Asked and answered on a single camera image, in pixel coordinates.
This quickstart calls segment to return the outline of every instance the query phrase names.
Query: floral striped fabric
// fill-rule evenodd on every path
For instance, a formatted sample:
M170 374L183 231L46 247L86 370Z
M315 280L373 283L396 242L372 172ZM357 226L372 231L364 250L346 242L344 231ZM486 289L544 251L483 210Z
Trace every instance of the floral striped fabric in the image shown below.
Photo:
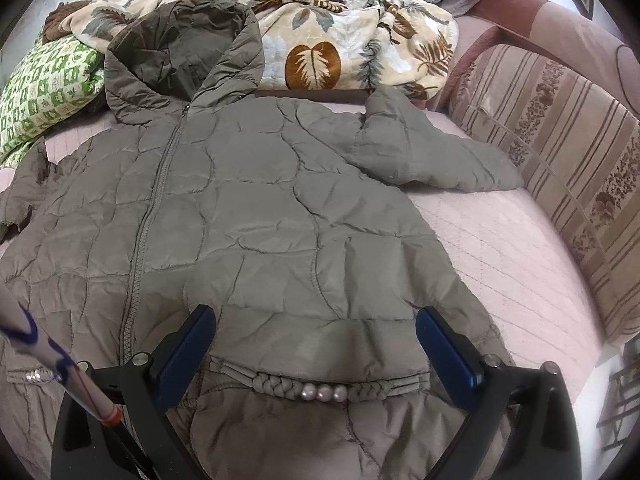
M640 332L638 120L569 68L504 44L460 79L450 113L509 153L578 261L608 341Z

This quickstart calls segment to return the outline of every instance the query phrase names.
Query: floral blanket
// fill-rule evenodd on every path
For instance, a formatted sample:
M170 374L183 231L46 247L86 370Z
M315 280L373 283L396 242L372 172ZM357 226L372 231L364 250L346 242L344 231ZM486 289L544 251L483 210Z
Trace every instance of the floral blanket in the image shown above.
M177 0L95 0L60 30L101 52L133 20ZM395 86L431 98L445 83L458 27L423 0L235 0L258 17L266 68L261 89Z

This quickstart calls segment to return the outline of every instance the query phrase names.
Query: gray down jacket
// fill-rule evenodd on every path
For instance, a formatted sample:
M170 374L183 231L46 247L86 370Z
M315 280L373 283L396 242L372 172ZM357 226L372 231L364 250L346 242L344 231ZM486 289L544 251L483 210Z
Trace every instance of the gray down jacket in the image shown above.
M216 480L423 478L464 413L430 374L416 309L510 358L397 186L522 181L391 88L364 114L256 98L263 63L257 20L230 2L167 4L123 30L105 65L121 124L58 165L44 142L29 152L0 196L0 234L20 229L0 277L97 368L212 306L218 332L170 420ZM9 345L0 355L0 428L48 478L62 390L28 381L37 363ZM304 401L307 381L348 401Z

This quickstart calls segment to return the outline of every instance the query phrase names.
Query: metal bolt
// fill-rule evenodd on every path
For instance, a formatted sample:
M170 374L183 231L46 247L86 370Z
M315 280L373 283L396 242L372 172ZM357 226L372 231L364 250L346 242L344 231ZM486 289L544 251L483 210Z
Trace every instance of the metal bolt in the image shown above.
M496 354L487 354L484 356L484 364L491 368L497 368L502 364L502 360Z
M542 367L545 369L545 372L548 372L552 375L557 375L560 373L560 367L553 361L545 361L542 363Z
M134 366L142 366L146 365L149 362L149 354L140 352L139 354L135 354L131 362Z

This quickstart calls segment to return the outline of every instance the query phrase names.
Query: white stick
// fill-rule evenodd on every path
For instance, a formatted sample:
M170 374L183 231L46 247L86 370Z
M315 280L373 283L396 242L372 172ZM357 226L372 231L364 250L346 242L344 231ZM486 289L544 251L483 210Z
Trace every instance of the white stick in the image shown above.
M42 330L33 316L18 304L0 280L0 332L15 351L36 358L88 413L105 426L120 423L122 412L71 357Z

